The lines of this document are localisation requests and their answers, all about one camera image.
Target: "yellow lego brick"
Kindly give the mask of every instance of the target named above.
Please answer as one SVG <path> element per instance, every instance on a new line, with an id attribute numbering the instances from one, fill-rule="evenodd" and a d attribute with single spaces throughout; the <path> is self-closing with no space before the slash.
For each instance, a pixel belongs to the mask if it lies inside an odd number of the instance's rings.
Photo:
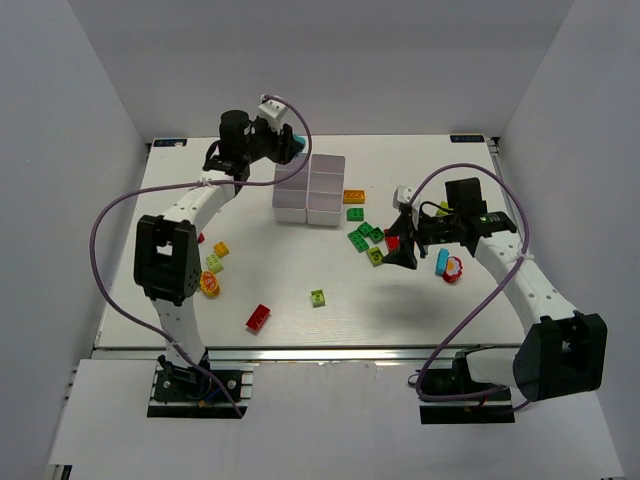
<path id="1" fill-rule="evenodd" d="M 224 244 L 224 242 L 216 243 L 213 246 L 213 251 L 215 252 L 216 255 L 218 255 L 218 258 L 222 258 L 229 253 L 229 249 Z"/>
<path id="2" fill-rule="evenodd" d="M 218 279 L 208 270 L 205 270 L 200 275 L 200 290 L 208 297 L 215 297 L 220 293 Z"/>
<path id="3" fill-rule="evenodd" d="M 364 190 L 345 190 L 342 203 L 364 203 Z"/>

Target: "purple cable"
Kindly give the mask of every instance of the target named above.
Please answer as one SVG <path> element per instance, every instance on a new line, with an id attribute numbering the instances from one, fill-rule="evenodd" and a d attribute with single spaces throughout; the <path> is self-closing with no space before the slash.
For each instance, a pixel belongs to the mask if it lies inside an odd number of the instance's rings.
<path id="1" fill-rule="evenodd" d="M 171 335 L 169 335 L 164 330 L 154 327 L 153 325 L 143 320 L 140 320 L 139 318 L 135 317 L 131 313 L 127 312 L 115 302 L 115 300 L 111 297 L 111 295 L 109 295 L 109 292 L 107 291 L 107 288 L 105 287 L 104 282 L 100 277 L 100 271 L 98 270 L 98 262 L 96 260 L 96 237 L 97 237 L 98 227 L 100 226 L 100 223 L 102 222 L 105 215 L 109 213 L 109 211 L 113 207 L 115 207 L 120 202 L 127 200 L 128 198 L 142 195 L 143 193 L 162 192 L 164 190 L 177 190 L 180 188 L 194 188 L 194 187 L 214 186 L 214 185 L 241 185 L 241 186 L 253 186 L 253 187 L 268 187 L 270 185 L 275 185 L 276 183 L 284 182 L 285 180 L 290 179 L 291 177 L 296 175 L 298 172 L 300 172 L 305 167 L 305 165 L 309 162 L 309 159 L 311 158 L 311 148 L 312 148 L 313 141 L 311 139 L 311 130 L 309 129 L 309 125 L 305 121 L 304 117 L 300 114 L 298 109 L 295 108 L 293 105 L 291 105 L 289 102 L 279 97 L 276 97 L 274 95 L 265 95 L 263 98 L 265 100 L 276 100 L 277 102 L 280 102 L 285 106 L 289 107 L 289 109 L 293 113 L 295 113 L 295 115 L 298 117 L 298 119 L 300 120 L 300 123 L 302 123 L 305 133 L 307 134 L 307 141 L 309 143 L 309 146 L 307 149 L 307 155 L 305 156 L 304 161 L 298 168 L 293 170 L 289 175 L 279 180 L 271 180 L 268 182 L 241 182 L 237 180 L 215 180 L 212 182 L 199 181 L 199 182 L 190 182 L 190 183 L 177 183 L 174 185 L 163 185 L 160 187 L 149 187 L 149 188 L 142 188 L 140 190 L 134 190 L 133 192 L 125 193 L 124 195 L 116 198 L 115 200 L 113 200 L 111 203 L 109 203 L 106 207 L 102 209 L 102 211 L 96 218 L 95 222 L 93 223 L 93 227 L 91 228 L 91 236 L 89 237 L 89 259 L 91 260 L 91 271 L 93 272 L 93 277 L 95 278 L 96 284 L 98 285 L 98 290 L 100 290 L 100 293 L 102 294 L 106 302 L 109 305 L 111 305 L 111 307 L 120 315 L 128 318 L 133 323 L 136 323 L 141 327 L 148 328 L 152 332 L 157 333 L 162 338 L 164 338 L 167 342 L 172 344 L 173 348 L 184 359 L 184 361 L 187 362 L 187 364 L 189 364 L 192 368 L 194 368 L 195 370 L 205 375 L 207 378 L 213 381 L 218 386 L 218 388 L 220 388 L 220 390 L 222 391 L 224 396 L 227 398 L 229 403 L 231 403 L 231 405 L 233 406 L 233 409 L 236 411 L 236 413 L 240 418 L 242 418 L 243 416 L 242 411 L 240 410 L 240 408 L 238 408 L 238 405 L 236 405 L 236 403 L 233 401 L 233 399 L 231 398 L 231 395 L 229 395 L 229 392 L 227 391 L 223 383 L 218 379 L 218 377 L 216 377 L 210 371 L 202 368 L 200 365 L 195 363 L 191 358 L 189 358 L 189 355 L 187 354 L 187 352 L 185 352 L 185 350 L 180 346 L 178 342 L 176 342 L 176 340 Z"/>
<path id="2" fill-rule="evenodd" d="M 429 175 L 424 180 L 424 182 L 422 182 L 420 184 L 420 186 L 416 189 L 415 193 L 411 197 L 411 200 L 409 201 L 409 203 L 411 204 L 411 203 L 415 202 L 415 200 L 420 195 L 420 192 L 422 191 L 422 189 L 431 180 L 433 180 L 433 178 L 436 175 L 438 175 L 438 174 L 440 174 L 440 173 L 442 173 L 442 172 L 444 172 L 446 170 L 451 170 L 453 168 L 473 168 L 475 170 L 480 170 L 481 172 L 489 175 L 496 182 L 498 182 L 498 184 L 504 189 L 504 191 L 507 192 L 507 194 L 509 195 L 511 200 L 513 200 L 513 203 L 516 205 L 516 208 L 518 209 L 518 213 L 520 214 L 520 218 L 522 218 L 522 225 L 523 225 L 523 230 L 524 230 L 524 238 L 522 239 L 522 250 L 521 250 L 521 253 L 524 255 L 527 252 L 528 248 L 529 248 L 529 221 L 527 220 L 527 216 L 524 213 L 524 209 L 522 208 L 522 204 L 516 198 L 515 194 L 509 188 L 509 186 L 506 183 L 504 183 L 504 181 L 501 178 L 499 178 L 497 175 L 495 175 L 494 173 L 490 172 L 486 168 L 480 167 L 478 165 L 473 165 L 471 163 L 455 163 L 455 164 L 452 164 L 452 165 L 447 165 L 446 167 L 439 168 L 438 170 L 433 172 L 431 175 Z M 511 270 L 509 270 L 509 273 L 507 273 L 507 275 L 502 279 L 502 281 L 498 284 L 498 286 L 487 296 L 487 298 L 485 298 L 480 303 L 480 305 L 478 305 L 476 308 L 474 308 L 473 311 L 469 315 L 467 315 L 464 318 L 464 320 L 462 320 L 462 322 L 460 322 L 460 324 L 456 328 L 454 328 L 453 331 L 449 335 L 447 335 L 447 337 L 440 343 L 440 345 L 438 345 L 436 347 L 436 349 L 433 351 L 433 353 L 429 356 L 429 358 L 427 359 L 427 361 L 423 365 L 422 369 L 420 370 L 420 373 L 418 374 L 418 378 L 416 380 L 416 392 L 418 393 L 418 397 L 421 400 L 426 401 L 426 402 L 448 402 L 448 401 L 458 401 L 458 400 L 472 400 L 472 399 L 476 399 L 476 398 L 482 398 L 482 397 L 485 397 L 485 396 L 493 395 L 495 393 L 498 393 L 498 392 L 508 388 L 508 387 L 494 387 L 494 388 L 490 388 L 488 390 L 484 390 L 482 392 L 467 393 L 467 394 L 457 394 L 457 395 L 427 395 L 425 393 L 422 393 L 421 385 L 422 385 L 422 382 L 424 380 L 424 377 L 427 375 L 427 371 L 428 371 L 429 367 L 435 361 L 435 359 L 440 354 L 440 352 L 442 352 L 442 350 L 444 350 L 446 348 L 446 346 L 449 345 L 449 343 L 451 343 L 451 341 L 462 331 L 462 329 L 465 328 L 467 325 L 469 325 L 469 323 L 471 323 L 471 321 L 487 305 L 489 305 L 489 303 L 491 303 L 491 301 L 494 298 L 496 298 L 500 292 L 502 292 L 504 290 L 504 288 L 507 286 L 509 281 L 515 276 L 515 274 L 517 273 L 518 269 L 520 268 L 520 266 L 522 265 L 523 262 L 524 262 L 524 257 L 518 258 L 516 260 L 515 265 L 513 266 L 513 268 Z M 526 405 L 528 405 L 528 402 L 525 402 L 525 403 L 523 403 L 521 405 L 518 405 L 517 407 L 515 407 L 513 409 L 513 411 L 514 412 L 518 411 L 521 408 L 524 408 Z"/>

